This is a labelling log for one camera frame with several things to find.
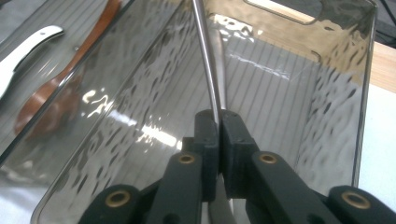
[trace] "wooden surface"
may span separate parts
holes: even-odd
[[[370,84],[396,93],[396,49],[375,42]]]

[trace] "white handle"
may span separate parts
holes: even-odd
[[[62,35],[64,30],[59,26],[47,26],[30,35],[17,48],[0,62],[0,99],[7,90],[9,82],[14,76],[18,65],[29,55],[35,48],[45,41]]]

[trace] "screw hole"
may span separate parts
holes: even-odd
[[[163,218],[163,224],[178,224],[180,218],[176,214],[168,214]]]
[[[126,190],[117,190],[106,197],[106,205],[109,207],[120,207],[131,200],[131,194]]]
[[[265,163],[269,163],[269,164],[276,163],[276,161],[277,161],[276,157],[274,157],[273,155],[270,155],[270,154],[261,154],[260,160]]]
[[[341,197],[346,203],[359,209],[368,209],[371,206],[366,198],[353,191],[346,191]]]
[[[180,161],[181,163],[184,163],[184,164],[189,164],[194,161],[194,157],[191,155],[182,155],[178,158],[178,161]]]
[[[309,214],[308,217],[306,218],[309,224],[325,224],[326,222],[323,220],[323,218],[314,215],[314,214]]]

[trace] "brass insert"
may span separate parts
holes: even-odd
[[[345,191],[341,197],[346,201],[349,205],[352,205],[359,209],[368,209],[370,208],[370,202],[364,198],[363,196],[359,195],[353,191]]]
[[[192,155],[181,155],[178,161],[180,161],[180,163],[190,164],[195,161],[195,158]]]
[[[277,159],[275,156],[266,154],[266,153],[260,155],[260,160],[265,163],[269,163],[269,164],[274,164],[277,162]]]
[[[106,205],[114,208],[120,207],[128,203],[130,200],[131,194],[124,189],[120,189],[112,192],[106,197]]]

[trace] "black plastic part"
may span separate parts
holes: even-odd
[[[192,152],[172,156],[148,214],[148,224],[201,221],[202,159]]]
[[[211,110],[204,110],[195,115],[192,147],[188,146],[190,141],[191,138],[183,139],[183,151],[192,151],[202,157],[203,201],[211,202],[215,199],[219,174],[219,136]]]
[[[273,224],[275,223],[268,209],[263,204],[255,204],[254,202],[247,200],[245,204],[247,210],[247,216],[250,224]]]
[[[223,110],[222,165],[224,184],[229,198],[248,195],[248,165],[251,155],[259,151],[248,128],[238,114]]]
[[[350,186],[332,188],[328,205],[343,223],[396,223],[396,214],[386,205],[364,190]]]
[[[340,223],[281,157],[255,152],[252,161],[250,178],[256,197],[261,197],[275,223]]]
[[[317,191],[314,191],[314,193],[315,193],[315,195],[317,195],[317,197],[320,199],[320,201],[321,201],[324,205],[327,206],[327,197],[324,196],[323,194],[317,192]]]
[[[127,192],[128,198],[125,198],[125,194],[114,195],[114,198],[109,203],[108,197],[111,194],[117,194],[117,192]],[[127,200],[126,203],[118,205],[121,200]],[[140,217],[136,216],[136,207],[140,199],[139,191],[127,185],[112,186],[102,191],[93,200],[91,205],[85,210],[84,214],[79,221],[80,224],[98,224],[98,223],[114,223],[114,224],[127,224],[127,223],[139,223]]]
[[[216,199],[209,203],[209,218],[212,224],[236,224],[233,218],[233,211],[230,207],[230,201],[224,189],[224,181],[220,175],[216,184]]]
[[[141,223],[146,223],[147,215],[151,209],[152,203],[154,202],[155,195],[157,194],[158,187],[161,184],[161,180],[157,180],[150,186],[140,191],[139,205],[137,206],[136,215]]]

